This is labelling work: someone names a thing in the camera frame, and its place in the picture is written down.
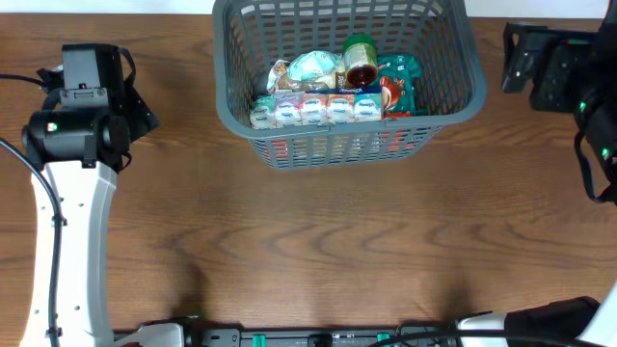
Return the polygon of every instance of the wire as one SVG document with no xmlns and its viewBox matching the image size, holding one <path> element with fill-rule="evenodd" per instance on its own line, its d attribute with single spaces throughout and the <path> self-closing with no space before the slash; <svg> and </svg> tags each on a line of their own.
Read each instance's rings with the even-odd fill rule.
<svg viewBox="0 0 617 347">
<path fill-rule="evenodd" d="M 39 87 L 45 87 L 45 83 L 43 81 L 38 80 L 36 78 L 32 78 L 32 77 L 0 73 L 0 79 L 12 79 L 12 80 L 15 80 L 15 81 L 30 82 L 30 83 L 34 83 L 36 85 L 39 85 Z"/>
<path fill-rule="evenodd" d="M 508 338 L 528 342 L 543 342 L 549 345 L 570 346 L 570 347 L 601 347 L 595 343 L 581 341 L 573 338 L 561 337 L 554 334 L 544 333 L 512 333 L 496 330 L 465 330 L 465 331 L 446 331 L 446 332 L 426 332 L 403 334 L 397 337 L 381 340 L 368 345 L 367 347 L 382 347 L 395 343 L 425 338 L 461 338 L 461 337 L 486 337 L 486 338 Z"/>
<path fill-rule="evenodd" d="M 36 177 L 40 184 L 42 185 L 45 193 L 49 197 L 51 201 L 51 206 L 54 211 L 54 216 L 52 218 L 54 222 L 54 244 L 53 244 L 53 254 L 51 255 L 51 276 L 49 277 L 49 299 L 48 299 L 48 323 L 49 330 L 47 331 L 47 335 L 49 336 L 49 341 L 51 342 L 52 347 L 59 347 L 60 343 L 58 341 L 59 331 L 56 317 L 56 293 L 58 291 L 58 263 L 60 261 L 60 241 L 62 236 L 62 226 L 65 222 L 62 216 L 62 208 L 58 198 L 54 194 L 51 185 L 45 179 L 45 177 L 35 168 L 35 165 L 23 155 L 19 149 L 15 148 L 5 139 L 0 138 L 0 145 L 12 153 L 17 157 Z"/>
</svg>

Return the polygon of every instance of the black cable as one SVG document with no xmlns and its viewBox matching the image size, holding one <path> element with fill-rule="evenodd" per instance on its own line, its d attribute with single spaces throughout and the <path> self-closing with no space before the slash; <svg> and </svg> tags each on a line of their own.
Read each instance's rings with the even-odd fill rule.
<svg viewBox="0 0 617 347">
<path fill-rule="evenodd" d="M 49 330 L 47 331 L 47 336 L 49 337 L 49 341 L 51 342 L 52 347 L 59 347 L 60 343 L 58 341 L 59 331 L 56 317 L 56 293 L 58 291 L 58 264 L 60 262 L 60 241 L 62 235 L 62 226 L 65 222 L 65 219 L 62 216 L 62 208 L 58 198 L 54 194 L 51 185 L 45 179 L 45 177 L 35 168 L 34 164 L 26 158 L 25 155 L 21 154 L 19 149 L 15 148 L 5 139 L 0 138 L 0 145 L 6 148 L 10 153 L 17 157 L 30 171 L 32 174 L 39 180 L 40 184 L 47 193 L 49 200 L 51 201 L 51 207 L 54 211 L 54 216 L 52 218 L 54 223 L 54 244 L 53 244 L 53 253 L 51 256 L 51 276 L 49 277 L 49 300 L 48 300 L 48 322 L 49 322 Z"/>
<path fill-rule="evenodd" d="M 512 333 L 496 330 L 465 330 L 465 331 L 445 331 L 445 332 L 426 332 L 403 334 L 397 337 L 375 342 L 367 347 L 382 347 L 393 345 L 395 343 L 406 342 L 410 340 L 426 339 L 426 338 L 461 338 L 461 337 L 486 337 L 486 338 L 508 338 L 513 340 L 521 340 L 528 342 L 542 342 L 549 345 L 570 346 L 570 347 L 601 347 L 595 343 L 581 341 L 573 338 L 556 336 L 554 334 L 545 333 Z"/>
<path fill-rule="evenodd" d="M 36 85 L 39 85 L 39 87 L 45 87 L 45 83 L 43 81 L 38 80 L 36 78 L 32 78 L 32 77 L 0 73 L 0 79 L 12 79 L 12 80 L 15 80 L 15 81 L 30 82 L 30 83 L 34 83 Z"/>
</svg>

